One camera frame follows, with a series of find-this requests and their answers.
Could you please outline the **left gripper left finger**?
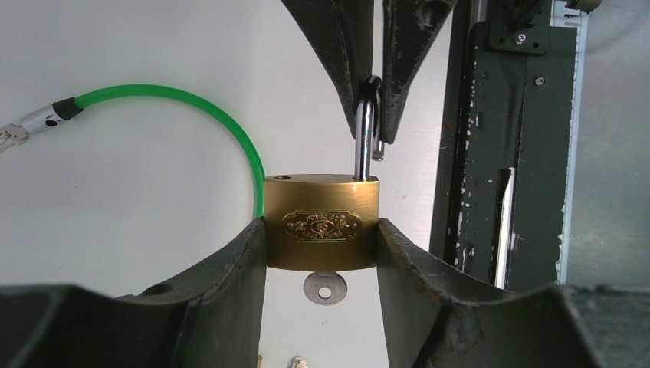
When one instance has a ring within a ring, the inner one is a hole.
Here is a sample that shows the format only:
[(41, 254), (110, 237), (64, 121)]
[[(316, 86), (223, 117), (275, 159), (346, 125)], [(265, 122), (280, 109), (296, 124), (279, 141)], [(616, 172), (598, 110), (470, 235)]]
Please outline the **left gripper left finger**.
[(255, 367), (264, 221), (138, 295), (72, 284), (1, 289), (3, 367)]

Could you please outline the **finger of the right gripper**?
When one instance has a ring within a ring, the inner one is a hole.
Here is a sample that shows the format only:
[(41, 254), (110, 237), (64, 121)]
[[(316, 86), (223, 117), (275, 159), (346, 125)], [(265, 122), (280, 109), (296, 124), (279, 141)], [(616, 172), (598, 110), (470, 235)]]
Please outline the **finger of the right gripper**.
[(372, 73), (374, 2), (283, 0), (330, 77), (350, 132), (364, 80)]
[(382, 3), (380, 120), (385, 143), (396, 141), (410, 87), (456, 4), (451, 0), (389, 0)]

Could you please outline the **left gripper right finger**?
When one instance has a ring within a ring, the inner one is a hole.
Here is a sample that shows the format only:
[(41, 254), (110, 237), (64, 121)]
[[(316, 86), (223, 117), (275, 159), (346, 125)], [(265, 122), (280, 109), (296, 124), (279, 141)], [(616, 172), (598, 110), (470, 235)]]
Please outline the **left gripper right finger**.
[(376, 272), (391, 367), (598, 367), (565, 287), (479, 281), (379, 220)]

